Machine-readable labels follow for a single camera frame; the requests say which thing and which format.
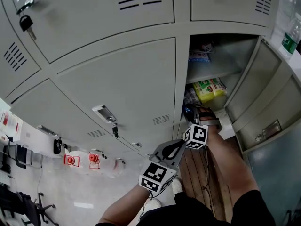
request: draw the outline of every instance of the wall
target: wall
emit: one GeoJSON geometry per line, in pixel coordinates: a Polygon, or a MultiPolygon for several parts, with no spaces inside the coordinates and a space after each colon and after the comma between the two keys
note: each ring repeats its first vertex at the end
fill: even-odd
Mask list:
{"type": "Polygon", "coordinates": [[[6,104],[1,98],[0,98],[0,109],[10,110],[10,106],[8,104],[6,104]]]}
{"type": "Polygon", "coordinates": [[[262,196],[276,224],[301,196],[301,124],[248,155],[262,196]]]}

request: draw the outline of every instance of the locker shelf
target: locker shelf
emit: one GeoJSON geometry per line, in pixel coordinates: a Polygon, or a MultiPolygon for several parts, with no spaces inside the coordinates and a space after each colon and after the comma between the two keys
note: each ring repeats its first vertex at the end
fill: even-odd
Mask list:
{"type": "Polygon", "coordinates": [[[210,54],[210,63],[189,62],[186,84],[224,77],[241,72],[235,59],[221,45],[215,45],[214,54],[210,54]]]}

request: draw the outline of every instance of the cable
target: cable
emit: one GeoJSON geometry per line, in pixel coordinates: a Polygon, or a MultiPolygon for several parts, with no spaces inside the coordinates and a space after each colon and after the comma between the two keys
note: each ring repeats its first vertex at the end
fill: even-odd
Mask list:
{"type": "Polygon", "coordinates": [[[150,192],[150,194],[151,194],[151,197],[149,197],[148,199],[148,201],[143,205],[143,207],[142,207],[142,213],[140,214],[140,216],[139,216],[139,222],[140,222],[140,219],[141,219],[141,217],[142,217],[142,215],[143,215],[143,213],[144,213],[144,209],[145,209],[145,206],[151,201],[151,200],[153,200],[154,198],[156,198],[156,197],[158,197],[161,193],[163,193],[165,191],[165,188],[158,194],[158,195],[156,195],[156,196],[154,196],[154,194],[152,193],[152,191],[150,191],[149,190],[149,192],[150,192]]]}
{"type": "Polygon", "coordinates": [[[197,53],[197,54],[214,54],[214,52],[211,52],[213,50],[213,46],[211,45],[211,48],[208,50],[208,51],[202,51],[200,49],[197,49],[197,50],[189,50],[189,52],[192,52],[192,53],[197,53]]]}
{"type": "Polygon", "coordinates": [[[146,206],[150,201],[151,201],[151,199],[148,200],[145,204],[143,204],[143,207],[142,207],[143,210],[142,210],[142,213],[141,213],[140,216],[139,216],[138,222],[140,222],[140,219],[141,219],[141,217],[142,217],[142,215],[143,215],[143,213],[144,213],[145,206],[146,206]]]}
{"type": "Polygon", "coordinates": [[[206,169],[206,185],[205,186],[202,186],[202,190],[206,190],[208,195],[209,195],[209,200],[210,200],[210,209],[211,209],[211,212],[213,213],[213,208],[212,208],[212,204],[211,204],[211,195],[207,189],[207,186],[209,185],[209,181],[210,181],[210,172],[209,172],[209,161],[208,161],[208,151],[207,151],[207,148],[206,146],[204,147],[204,150],[205,150],[205,153],[206,153],[206,157],[204,156],[204,151],[203,151],[203,156],[204,156],[204,159],[206,161],[206,164],[207,164],[207,169],[206,169]]]}

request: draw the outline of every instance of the locker door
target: locker door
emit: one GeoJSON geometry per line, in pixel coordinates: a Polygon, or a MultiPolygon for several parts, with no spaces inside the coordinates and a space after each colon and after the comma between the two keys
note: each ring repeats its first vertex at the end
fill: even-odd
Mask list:
{"type": "MultiPolygon", "coordinates": [[[[91,59],[58,79],[87,109],[106,106],[127,139],[127,133],[172,127],[174,78],[175,40],[165,39],[91,59]]],[[[97,113],[93,120],[111,130],[97,113]]]]}
{"type": "Polygon", "coordinates": [[[276,14],[278,0],[191,0],[193,21],[217,20],[267,27],[276,14]]]}
{"type": "MultiPolygon", "coordinates": [[[[25,1],[14,0],[16,9],[25,1]]],[[[24,14],[49,62],[118,33],[174,21],[173,0],[35,0],[24,14]]]]}
{"type": "Polygon", "coordinates": [[[159,128],[153,130],[144,130],[140,132],[132,131],[126,134],[127,140],[133,143],[135,148],[139,149],[139,154],[147,156],[153,154],[158,145],[171,141],[173,136],[173,127],[159,128]]]}
{"type": "Polygon", "coordinates": [[[16,36],[2,3],[0,3],[0,17],[0,97],[5,99],[40,68],[16,36]]]}
{"type": "Polygon", "coordinates": [[[86,116],[53,83],[47,80],[25,93],[11,108],[22,120],[66,143],[114,155],[132,151],[86,116]]]}
{"type": "Polygon", "coordinates": [[[225,105],[242,151],[263,142],[257,136],[276,120],[285,130],[301,118],[299,79],[277,49],[259,43],[225,105]]]}

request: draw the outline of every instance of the water bottle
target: water bottle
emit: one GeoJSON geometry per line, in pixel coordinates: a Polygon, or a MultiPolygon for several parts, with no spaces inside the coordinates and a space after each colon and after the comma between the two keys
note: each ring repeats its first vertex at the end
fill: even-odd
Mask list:
{"type": "Polygon", "coordinates": [[[300,40],[301,16],[298,13],[295,15],[296,17],[289,23],[279,49],[286,59],[291,58],[300,40]]]}

